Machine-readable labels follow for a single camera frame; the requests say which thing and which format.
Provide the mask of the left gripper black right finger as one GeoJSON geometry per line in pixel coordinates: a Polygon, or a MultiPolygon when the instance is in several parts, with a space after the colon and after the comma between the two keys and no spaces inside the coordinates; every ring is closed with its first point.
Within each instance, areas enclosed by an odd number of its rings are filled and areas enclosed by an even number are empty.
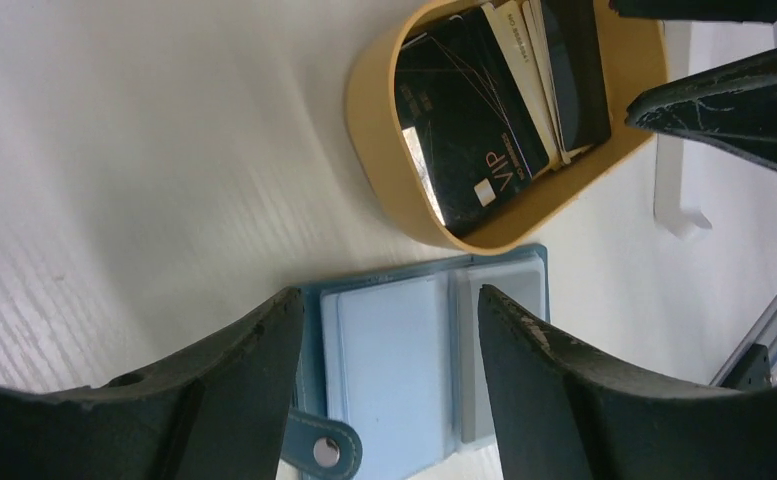
{"type": "Polygon", "coordinates": [[[777,479],[777,386],[653,372],[583,342],[491,285],[479,337],[507,479],[777,479]]]}

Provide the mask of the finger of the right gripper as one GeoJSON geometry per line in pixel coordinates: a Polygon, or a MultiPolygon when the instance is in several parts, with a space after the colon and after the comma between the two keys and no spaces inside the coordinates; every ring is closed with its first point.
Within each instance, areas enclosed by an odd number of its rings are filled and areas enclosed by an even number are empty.
{"type": "Polygon", "coordinates": [[[709,22],[777,21],[777,0],[613,0],[621,17],[709,22]]]}
{"type": "Polygon", "coordinates": [[[777,48],[647,90],[625,124],[777,172],[777,48]]]}

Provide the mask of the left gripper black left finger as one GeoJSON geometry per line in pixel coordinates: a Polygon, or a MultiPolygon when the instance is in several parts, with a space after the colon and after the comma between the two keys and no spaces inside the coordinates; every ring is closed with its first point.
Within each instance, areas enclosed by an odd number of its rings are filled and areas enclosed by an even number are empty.
{"type": "Polygon", "coordinates": [[[304,323],[287,288],[98,387],[0,387],[0,479],[272,479],[304,323]]]}

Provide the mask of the teal card holder wallet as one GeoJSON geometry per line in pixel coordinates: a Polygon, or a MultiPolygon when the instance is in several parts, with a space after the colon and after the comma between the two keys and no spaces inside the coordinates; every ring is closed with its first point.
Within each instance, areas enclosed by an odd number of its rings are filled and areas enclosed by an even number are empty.
{"type": "Polygon", "coordinates": [[[495,443],[477,315],[487,284],[549,319],[540,244],[302,286],[282,448],[299,478],[406,479],[495,443]]]}

